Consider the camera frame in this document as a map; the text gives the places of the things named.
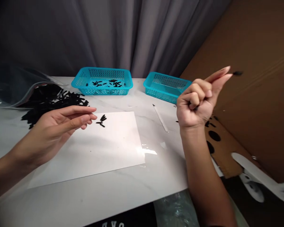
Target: clear plastic film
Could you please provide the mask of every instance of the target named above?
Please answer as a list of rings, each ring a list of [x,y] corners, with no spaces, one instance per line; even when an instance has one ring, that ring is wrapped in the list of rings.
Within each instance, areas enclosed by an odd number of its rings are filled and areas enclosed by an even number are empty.
[[[158,227],[199,227],[188,190],[154,201]]]

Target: white sheet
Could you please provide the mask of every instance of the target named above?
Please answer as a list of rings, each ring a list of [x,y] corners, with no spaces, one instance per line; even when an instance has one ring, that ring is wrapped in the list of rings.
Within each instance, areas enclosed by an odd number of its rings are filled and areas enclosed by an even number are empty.
[[[96,122],[105,114],[105,128]],[[97,113],[78,129],[48,163],[39,167],[28,188],[86,177],[145,163],[134,112]]]

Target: right hand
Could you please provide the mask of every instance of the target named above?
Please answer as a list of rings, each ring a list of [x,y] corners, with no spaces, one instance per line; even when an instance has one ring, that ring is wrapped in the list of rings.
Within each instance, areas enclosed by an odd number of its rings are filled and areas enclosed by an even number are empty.
[[[195,79],[177,99],[177,117],[182,128],[204,127],[212,115],[218,95],[224,84],[231,78],[225,67],[205,80]]]

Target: blue plastic basket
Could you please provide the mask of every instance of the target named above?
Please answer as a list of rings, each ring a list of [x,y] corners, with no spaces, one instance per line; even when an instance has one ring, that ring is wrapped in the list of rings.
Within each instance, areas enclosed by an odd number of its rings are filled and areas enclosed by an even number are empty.
[[[133,81],[126,69],[84,67],[72,81],[72,86],[84,95],[127,95]]]
[[[179,95],[181,95],[191,83],[192,82],[189,80],[151,72],[148,74],[143,85],[147,95],[176,104]]]

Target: gray curtain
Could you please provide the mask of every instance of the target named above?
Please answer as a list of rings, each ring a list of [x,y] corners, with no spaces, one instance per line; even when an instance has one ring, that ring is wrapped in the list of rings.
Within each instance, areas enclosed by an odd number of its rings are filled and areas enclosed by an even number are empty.
[[[230,1],[0,1],[0,63],[51,76],[89,66],[178,77]]]

